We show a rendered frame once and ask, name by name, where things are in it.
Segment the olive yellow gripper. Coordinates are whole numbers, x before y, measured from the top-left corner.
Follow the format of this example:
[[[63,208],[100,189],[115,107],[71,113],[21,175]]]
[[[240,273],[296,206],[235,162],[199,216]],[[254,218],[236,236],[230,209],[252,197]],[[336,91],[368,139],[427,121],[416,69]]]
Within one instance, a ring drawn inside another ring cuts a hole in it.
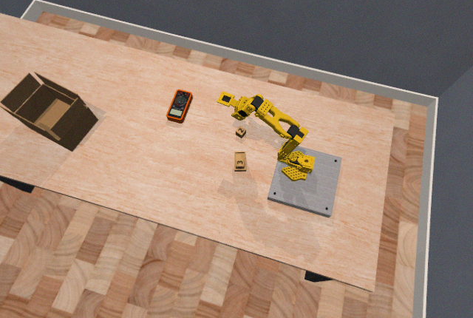
[[[235,108],[235,113],[232,113],[231,116],[239,121],[244,120],[245,118],[243,118],[237,111],[244,104],[243,102],[248,98],[241,96],[241,98],[236,101],[234,97],[234,95],[222,91],[220,97],[217,100],[217,103],[223,104],[225,106],[233,106]]]

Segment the orange digital multimeter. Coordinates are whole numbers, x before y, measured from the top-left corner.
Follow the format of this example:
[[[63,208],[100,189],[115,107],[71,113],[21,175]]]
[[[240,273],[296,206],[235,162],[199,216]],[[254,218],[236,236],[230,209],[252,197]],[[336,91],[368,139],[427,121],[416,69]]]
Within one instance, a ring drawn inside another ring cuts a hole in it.
[[[178,89],[175,92],[166,117],[169,121],[182,124],[192,101],[192,93]]]

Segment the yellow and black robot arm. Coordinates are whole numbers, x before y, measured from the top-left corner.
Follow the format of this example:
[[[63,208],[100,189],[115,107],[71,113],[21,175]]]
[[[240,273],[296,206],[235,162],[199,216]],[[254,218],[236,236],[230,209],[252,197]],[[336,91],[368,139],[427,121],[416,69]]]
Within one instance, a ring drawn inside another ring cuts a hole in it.
[[[288,167],[282,168],[282,173],[291,181],[306,180],[307,173],[312,169],[313,157],[304,155],[300,151],[292,151],[304,140],[308,130],[304,127],[299,129],[299,123],[293,120],[290,116],[279,111],[269,100],[265,99],[263,101],[263,96],[260,94],[246,99],[243,103],[244,104],[237,111],[243,118],[248,117],[255,111],[255,117],[260,118],[267,125],[272,127],[274,132],[276,132],[281,138],[289,139],[284,142],[278,151],[277,160],[288,164]],[[272,114],[273,117],[269,116],[267,114],[268,112]],[[279,121],[291,125],[287,132],[283,130]]]

